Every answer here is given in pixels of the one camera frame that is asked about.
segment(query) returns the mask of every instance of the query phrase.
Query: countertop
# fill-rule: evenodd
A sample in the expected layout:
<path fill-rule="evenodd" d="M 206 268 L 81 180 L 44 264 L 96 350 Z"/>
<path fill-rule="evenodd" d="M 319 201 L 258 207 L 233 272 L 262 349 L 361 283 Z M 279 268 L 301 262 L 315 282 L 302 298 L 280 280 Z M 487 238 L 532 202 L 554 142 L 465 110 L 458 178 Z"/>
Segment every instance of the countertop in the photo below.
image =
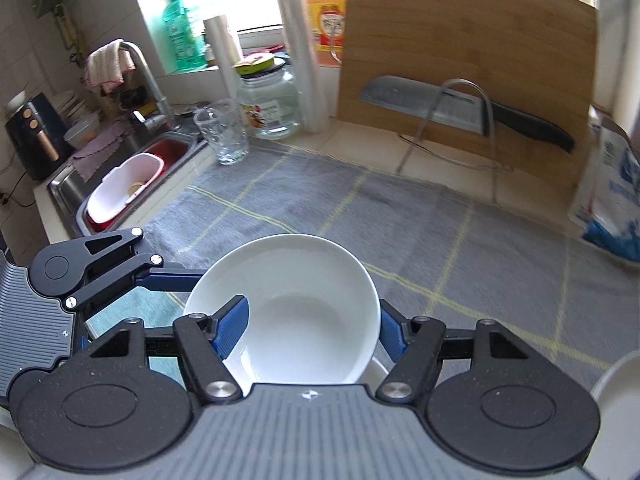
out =
<path fill-rule="evenodd" d="M 388 130 L 343 123 L 333 119 L 329 130 L 323 134 L 311 136 L 298 133 L 281 142 L 389 173 L 395 171 L 408 147 L 407 143 L 402 142 L 395 133 Z M 435 153 L 470 164 L 490 164 L 490 161 L 471 153 L 432 142 L 426 142 L 425 145 Z M 178 193 L 214 163 L 213 150 L 202 150 L 162 184 L 160 188 L 162 192 L 156 190 L 145 203 L 140 205 L 122 228 L 146 225 Z M 455 166 L 421 150 L 414 150 L 405 165 L 403 174 L 426 182 L 443 184 L 482 202 L 491 203 L 492 201 L 490 171 Z M 579 229 L 566 216 L 568 206 L 566 199 L 551 185 L 519 170 L 498 174 L 497 179 L 498 206 L 561 232 L 575 236 L 579 234 Z M 68 233 L 58 216 L 46 182 L 34 189 L 33 193 L 49 242 L 67 240 Z"/>

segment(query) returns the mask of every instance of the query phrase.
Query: purple cloth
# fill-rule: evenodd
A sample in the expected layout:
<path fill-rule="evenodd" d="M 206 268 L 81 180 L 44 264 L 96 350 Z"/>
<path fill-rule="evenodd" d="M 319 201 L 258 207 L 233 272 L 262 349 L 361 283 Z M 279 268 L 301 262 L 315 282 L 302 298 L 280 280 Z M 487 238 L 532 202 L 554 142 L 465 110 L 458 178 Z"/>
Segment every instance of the purple cloth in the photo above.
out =
<path fill-rule="evenodd" d="M 100 131 L 95 139 L 71 156 L 73 167 L 85 182 L 118 149 L 125 135 L 130 133 L 129 123 L 115 121 Z"/>

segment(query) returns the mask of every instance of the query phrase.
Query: plastic wrap roll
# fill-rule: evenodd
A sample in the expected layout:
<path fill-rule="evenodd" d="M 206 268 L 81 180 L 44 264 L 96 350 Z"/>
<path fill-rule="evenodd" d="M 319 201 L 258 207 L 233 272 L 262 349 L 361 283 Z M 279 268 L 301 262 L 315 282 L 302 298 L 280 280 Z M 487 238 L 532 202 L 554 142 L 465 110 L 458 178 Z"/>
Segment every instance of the plastic wrap roll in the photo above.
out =
<path fill-rule="evenodd" d="M 320 85 L 319 67 L 311 35 L 306 0 L 278 0 L 285 43 L 300 91 L 305 129 L 320 134 L 329 128 L 329 113 Z"/>
<path fill-rule="evenodd" d="M 226 94 L 231 99 L 237 99 L 240 76 L 234 65 L 242 58 L 238 34 L 229 27 L 225 14 L 204 20 L 204 28 L 207 31 L 207 39 L 220 70 Z"/>

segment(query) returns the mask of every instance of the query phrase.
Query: black air fryer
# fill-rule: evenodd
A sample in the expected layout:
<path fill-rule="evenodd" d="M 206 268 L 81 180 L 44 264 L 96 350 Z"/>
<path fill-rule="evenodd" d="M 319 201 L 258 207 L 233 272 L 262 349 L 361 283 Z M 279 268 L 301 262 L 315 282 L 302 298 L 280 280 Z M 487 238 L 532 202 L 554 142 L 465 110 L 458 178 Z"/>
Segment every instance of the black air fryer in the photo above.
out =
<path fill-rule="evenodd" d="M 6 124 L 24 169 L 33 180 L 44 180 L 73 153 L 66 143 L 65 123 L 44 94 L 23 104 Z"/>

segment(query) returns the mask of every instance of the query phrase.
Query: black knife handle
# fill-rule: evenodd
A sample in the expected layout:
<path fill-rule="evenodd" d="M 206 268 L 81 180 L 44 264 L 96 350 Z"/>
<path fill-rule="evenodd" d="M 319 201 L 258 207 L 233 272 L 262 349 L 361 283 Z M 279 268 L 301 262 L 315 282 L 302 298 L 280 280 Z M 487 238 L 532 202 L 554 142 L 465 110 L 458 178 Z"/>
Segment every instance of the black knife handle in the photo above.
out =
<path fill-rule="evenodd" d="M 557 124 L 530 115 L 514 108 L 491 101 L 494 109 L 494 121 L 510 127 L 533 140 L 541 140 L 559 146 L 571 153 L 575 146 L 574 138 Z"/>

